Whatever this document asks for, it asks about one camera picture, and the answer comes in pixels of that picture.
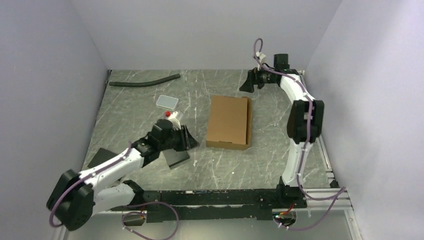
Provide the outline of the brown cardboard paper box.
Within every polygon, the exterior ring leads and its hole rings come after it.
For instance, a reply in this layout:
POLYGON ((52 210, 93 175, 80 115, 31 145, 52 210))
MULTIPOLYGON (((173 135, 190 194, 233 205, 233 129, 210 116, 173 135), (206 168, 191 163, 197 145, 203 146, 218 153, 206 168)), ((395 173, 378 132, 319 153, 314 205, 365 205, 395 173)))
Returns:
POLYGON ((253 101, 247 96, 213 95, 205 145, 244 151, 251 146, 253 101))

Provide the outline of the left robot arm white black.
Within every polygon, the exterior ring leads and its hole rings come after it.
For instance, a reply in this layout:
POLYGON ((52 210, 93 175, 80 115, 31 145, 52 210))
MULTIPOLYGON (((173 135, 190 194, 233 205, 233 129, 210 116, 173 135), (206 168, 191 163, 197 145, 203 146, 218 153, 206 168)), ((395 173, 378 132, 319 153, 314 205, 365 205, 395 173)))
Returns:
POLYGON ((177 120, 159 119, 145 136, 111 159, 86 170, 64 172, 57 181, 46 207, 53 228, 69 231, 82 227, 93 215, 115 207, 139 209, 145 204, 145 191, 134 181, 113 183, 140 170, 168 150, 187 153, 199 146, 186 125, 177 120))

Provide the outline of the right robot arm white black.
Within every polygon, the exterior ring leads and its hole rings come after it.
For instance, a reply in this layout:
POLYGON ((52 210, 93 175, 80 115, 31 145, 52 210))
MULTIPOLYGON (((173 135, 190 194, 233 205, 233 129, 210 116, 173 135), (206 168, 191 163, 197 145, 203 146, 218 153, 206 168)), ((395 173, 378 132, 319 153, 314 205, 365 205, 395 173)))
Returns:
POLYGON ((290 67, 287 54, 275 54, 272 67, 265 62, 266 55, 262 52, 256 52, 253 58, 257 61, 257 67, 248 71, 246 81, 239 90, 253 93, 266 84, 277 84, 291 102, 286 124, 290 140, 289 155, 275 194, 276 203, 287 208, 305 197, 301 190, 301 176, 309 151, 322 133, 325 104, 308 92, 301 74, 290 67))

